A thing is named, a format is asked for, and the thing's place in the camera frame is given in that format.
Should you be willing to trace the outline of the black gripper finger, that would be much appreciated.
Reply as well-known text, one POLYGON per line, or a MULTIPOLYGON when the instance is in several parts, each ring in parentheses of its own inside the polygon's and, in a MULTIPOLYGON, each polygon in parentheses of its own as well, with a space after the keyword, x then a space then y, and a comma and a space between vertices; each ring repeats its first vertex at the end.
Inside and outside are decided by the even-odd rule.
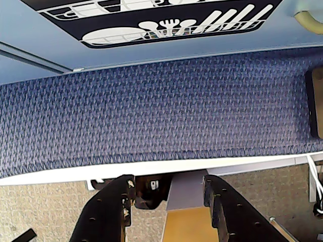
POLYGON ((85 204, 70 241, 125 241, 133 201, 133 175, 109 182, 85 204))
POLYGON ((219 241, 291 241, 278 225, 270 223, 247 199, 216 175, 203 177, 204 206, 219 241))

